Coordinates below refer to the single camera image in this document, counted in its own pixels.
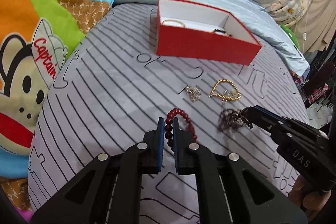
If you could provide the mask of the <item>person's right hand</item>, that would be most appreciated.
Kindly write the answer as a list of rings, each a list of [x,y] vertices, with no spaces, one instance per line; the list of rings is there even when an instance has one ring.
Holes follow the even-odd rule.
[[[319,132],[323,137],[329,139],[323,131],[319,130]],[[318,192],[314,190],[309,182],[299,174],[292,190],[288,194],[288,198],[305,212],[310,223],[314,221],[322,223],[323,221],[319,220],[319,215],[331,198],[332,191],[333,189],[328,192]]]

